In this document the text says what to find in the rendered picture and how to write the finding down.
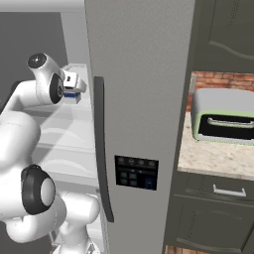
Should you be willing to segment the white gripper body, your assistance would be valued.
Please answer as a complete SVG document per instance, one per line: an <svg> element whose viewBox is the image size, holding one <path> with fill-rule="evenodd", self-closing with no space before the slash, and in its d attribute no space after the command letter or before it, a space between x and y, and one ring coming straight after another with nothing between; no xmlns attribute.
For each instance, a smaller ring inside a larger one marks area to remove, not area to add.
<svg viewBox="0 0 254 254"><path fill-rule="evenodd" d="M86 92L86 83L75 72L71 73L69 84L73 92L81 92L81 93Z"/></svg>

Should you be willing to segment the blue and white milk carton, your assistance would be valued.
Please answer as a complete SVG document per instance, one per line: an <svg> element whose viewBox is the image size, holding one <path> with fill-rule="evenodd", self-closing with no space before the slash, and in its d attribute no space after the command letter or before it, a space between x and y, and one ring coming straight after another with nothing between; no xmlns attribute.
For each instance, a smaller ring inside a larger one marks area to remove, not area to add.
<svg viewBox="0 0 254 254"><path fill-rule="evenodd" d="M63 94L63 102L68 104L78 104L81 101L79 92L65 92Z"/></svg>

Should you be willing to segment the fridge with white shelves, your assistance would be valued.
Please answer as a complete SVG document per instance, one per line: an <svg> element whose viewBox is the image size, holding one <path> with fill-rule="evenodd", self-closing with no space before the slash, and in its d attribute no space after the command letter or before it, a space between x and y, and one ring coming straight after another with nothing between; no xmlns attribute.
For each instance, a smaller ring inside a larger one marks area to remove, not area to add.
<svg viewBox="0 0 254 254"><path fill-rule="evenodd" d="M110 254L99 189L85 0L61 13L67 65L86 83L78 104L38 108L42 138L35 160L55 180L66 217L50 233L53 254Z"/></svg>

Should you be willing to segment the grey fridge door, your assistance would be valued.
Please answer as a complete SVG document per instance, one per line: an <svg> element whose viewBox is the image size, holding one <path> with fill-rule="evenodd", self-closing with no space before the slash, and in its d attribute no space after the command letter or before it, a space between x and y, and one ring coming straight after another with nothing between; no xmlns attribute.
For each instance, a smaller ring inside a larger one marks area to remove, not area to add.
<svg viewBox="0 0 254 254"><path fill-rule="evenodd" d="M195 0L85 0L91 72L104 79L110 254L164 254ZM115 156L159 163L155 190L115 182Z"/></svg>

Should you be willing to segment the grey and green toaster oven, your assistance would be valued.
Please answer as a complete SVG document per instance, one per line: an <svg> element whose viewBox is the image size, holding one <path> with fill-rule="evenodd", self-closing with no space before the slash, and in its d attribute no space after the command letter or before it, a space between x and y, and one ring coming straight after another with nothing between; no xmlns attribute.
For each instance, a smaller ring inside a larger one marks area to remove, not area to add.
<svg viewBox="0 0 254 254"><path fill-rule="evenodd" d="M254 146L254 128L213 126L207 118L243 122L254 121L254 92L233 88L200 88L192 96L190 120L192 136L198 141Z"/></svg>

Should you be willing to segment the dark grey upper cupboard door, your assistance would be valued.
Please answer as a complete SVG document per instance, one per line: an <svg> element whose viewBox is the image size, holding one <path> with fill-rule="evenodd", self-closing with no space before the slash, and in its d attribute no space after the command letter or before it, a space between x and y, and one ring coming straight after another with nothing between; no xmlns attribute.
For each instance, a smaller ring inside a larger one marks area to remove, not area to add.
<svg viewBox="0 0 254 254"><path fill-rule="evenodd" d="M254 0L198 0L193 70L254 73Z"/></svg>

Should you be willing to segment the dark grey cupboard door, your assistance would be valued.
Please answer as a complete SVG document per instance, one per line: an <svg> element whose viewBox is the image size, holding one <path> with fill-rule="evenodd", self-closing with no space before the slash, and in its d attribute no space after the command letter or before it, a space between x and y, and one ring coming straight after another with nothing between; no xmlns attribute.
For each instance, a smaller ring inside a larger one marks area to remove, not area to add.
<svg viewBox="0 0 254 254"><path fill-rule="evenodd" d="M254 0L198 0L193 70L254 73Z"/></svg>
<svg viewBox="0 0 254 254"><path fill-rule="evenodd" d="M210 254L254 254L254 207L177 196L168 216L166 245Z"/></svg>

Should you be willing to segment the dark grey drawer front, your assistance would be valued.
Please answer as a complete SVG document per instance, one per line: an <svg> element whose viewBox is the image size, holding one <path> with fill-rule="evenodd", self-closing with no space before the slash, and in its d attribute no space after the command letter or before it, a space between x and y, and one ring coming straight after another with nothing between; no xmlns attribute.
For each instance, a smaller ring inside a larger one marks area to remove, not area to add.
<svg viewBox="0 0 254 254"><path fill-rule="evenodd" d="M246 197L236 197L213 193L213 185L219 189L241 191L245 189ZM254 206L254 182L233 178L177 172L173 180L173 193L182 196L205 198L216 201Z"/></svg>

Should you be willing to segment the dark grey lower cupboard door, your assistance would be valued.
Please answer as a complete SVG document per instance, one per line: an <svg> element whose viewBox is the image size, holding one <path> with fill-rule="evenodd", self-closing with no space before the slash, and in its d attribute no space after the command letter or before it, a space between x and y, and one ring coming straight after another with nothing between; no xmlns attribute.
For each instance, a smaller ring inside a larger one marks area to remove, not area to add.
<svg viewBox="0 0 254 254"><path fill-rule="evenodd" d="M166 245L210 254L254 254L254 207L177 196L168 216Z"/></svg>

